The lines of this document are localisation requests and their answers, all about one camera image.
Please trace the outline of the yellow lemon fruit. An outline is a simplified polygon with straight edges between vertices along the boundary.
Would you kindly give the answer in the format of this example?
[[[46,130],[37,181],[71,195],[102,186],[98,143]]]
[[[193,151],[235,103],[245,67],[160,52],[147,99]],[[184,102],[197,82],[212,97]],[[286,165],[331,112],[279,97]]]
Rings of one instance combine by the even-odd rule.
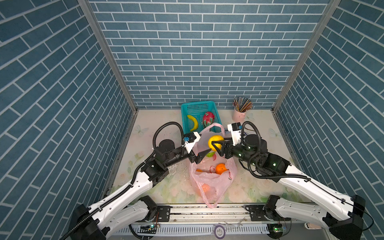
[[[225,140],[224,137],[220,135],[214,135],[209,138],[208,146],[212,151],[216,152],[217,150],[222,149],[222,143],[224,140]]]

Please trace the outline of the orange tangerine fruit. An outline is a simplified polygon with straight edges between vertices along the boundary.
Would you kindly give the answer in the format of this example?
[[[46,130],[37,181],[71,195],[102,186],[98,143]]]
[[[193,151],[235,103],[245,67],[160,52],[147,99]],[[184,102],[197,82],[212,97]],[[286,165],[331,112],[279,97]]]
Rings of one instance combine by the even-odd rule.
[[[221,175],[222,173],[228,171],[229,169],[226,167],[224,163],[218,164],[216,166],[216,174]]]

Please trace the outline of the pink plastic bag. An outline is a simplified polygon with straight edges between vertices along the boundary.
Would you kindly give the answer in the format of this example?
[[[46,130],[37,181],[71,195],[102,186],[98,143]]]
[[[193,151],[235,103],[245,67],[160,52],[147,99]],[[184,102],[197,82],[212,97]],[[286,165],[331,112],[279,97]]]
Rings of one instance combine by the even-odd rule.
[[[209,149],[208,140],[214,135],[225,136],[225,128],[218,123],[214,123],[200,132],[200,140],[195,144],[193,152]],[[234,158],[226,159],[217,152],[211,158],[205,157],[200,164],[192,163],[189,165],[191,184],[195,192],[202,197],[208,208],[216,208],[220,198],[235,180],[238,169]],[[216,174],[216,166],[224,163],[229,169],[221,175]]]

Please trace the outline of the red dragon fruit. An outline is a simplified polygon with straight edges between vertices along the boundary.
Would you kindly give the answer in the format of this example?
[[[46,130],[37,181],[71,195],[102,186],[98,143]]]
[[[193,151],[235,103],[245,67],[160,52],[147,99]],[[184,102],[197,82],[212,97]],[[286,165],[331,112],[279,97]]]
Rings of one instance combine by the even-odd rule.
[[[203,115],[203,127],[206,128],[214,123],[215,115],[212,112],[205,112]]]

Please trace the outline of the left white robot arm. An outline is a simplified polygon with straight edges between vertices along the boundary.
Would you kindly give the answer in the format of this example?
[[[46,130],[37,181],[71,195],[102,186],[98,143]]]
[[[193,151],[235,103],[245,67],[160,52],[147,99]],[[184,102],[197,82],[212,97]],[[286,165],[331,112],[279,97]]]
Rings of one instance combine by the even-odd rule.
[[[163,140],[150,156],[134,171],[132,179],[111,195],[89,207],[78,206],[72,216],[63,240],[106,240],[120,229],[137,221],[155,217],[157,204],[142,194],[152,189],[168,174],[169,167],[185,159],[200,163],[211,151],[193,152],[195,143],[176,148],[171,140]]]

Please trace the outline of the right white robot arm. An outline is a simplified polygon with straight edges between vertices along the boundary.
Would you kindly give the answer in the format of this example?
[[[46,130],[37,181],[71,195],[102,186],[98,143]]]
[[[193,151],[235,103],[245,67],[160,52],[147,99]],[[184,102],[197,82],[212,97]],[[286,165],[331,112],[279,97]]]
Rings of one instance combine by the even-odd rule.
[[[209,148],[220,156],[237,158],[253,177],[271,180],[302,194],[310,204],[295,203],[269,196],[263,211],[269,220],[297,219],[327,229],[339,240],[359,240],[364,231],[364,198],[339,193],[309,177],[288,160],[268,152],[258,135],[243,140],[209,139]]]

